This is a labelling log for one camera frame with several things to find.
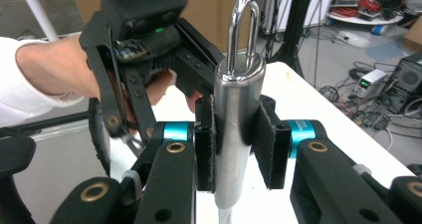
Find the padlock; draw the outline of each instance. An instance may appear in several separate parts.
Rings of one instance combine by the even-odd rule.
[[[246,52],[238,53],[239,28],[250,5],[251,27]],[[255,114],[265,74],[265,64],[256,53],[260,8],[258,0],[238,0],[232,14],[227,58],[216,70],[214,104],[216,137],[215,203],[230,209],[239,200],[251,150]]]

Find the white table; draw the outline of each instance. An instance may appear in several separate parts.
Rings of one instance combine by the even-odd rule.
[[[321,121],[331,141],[356,163],[371,169],[373,177],[385,187],[389,187],[396,176],[413,175],[285,64],[267,65],[263,95],[277,101],[276,113],[280,119]],[[174,87],[168,89],[154,112],[157,120],[194,120],[194,114],[185,104],[184,95]],[[119,179],[135,158],[115,140],[111,143],[111,160],[111,176]],[[242,196],[233,208],[233,223],[298,223],[289,197],[294,169],[295,160],[290,159],[285,189],[269,191],[255,157],[251,156]],[[197,223],[218,223],[218,209],[213,195],[197,193]]]

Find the padlock body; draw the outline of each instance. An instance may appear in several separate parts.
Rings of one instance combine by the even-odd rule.
[[[232,207],[242,192],[242,183],[254,134],[253,122],[259,106],[265,64],[255,54],[247,67],[246,53],[237,54],[230,75],[227,60],[217,68],[214,83],[217,126],[216,192],[219,208]]]

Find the cardboard box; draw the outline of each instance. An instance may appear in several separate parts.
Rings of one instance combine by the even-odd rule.
[[[75,0],[84,23],[88,23],[100,0]],[[229,22],[237,0],[188,0],[182,17],[189,21],[204,37],[220,51],[227,51]],[[245,12],[239,36],[239,49],[246,48],[249,36],[250,10]]]
[[[422,17],[418,18],[404,38],[407,40],[405,46],[422,51]]]

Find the white sleeve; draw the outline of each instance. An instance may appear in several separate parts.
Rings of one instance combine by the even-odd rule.
[[[0,127],[20,123],[54,107],[74,105],[82,99],[73,93],[46,96],[25,79],[16,63],[16,52],[23,46],[35,43],[43,41],[16,41],[0,37]]]

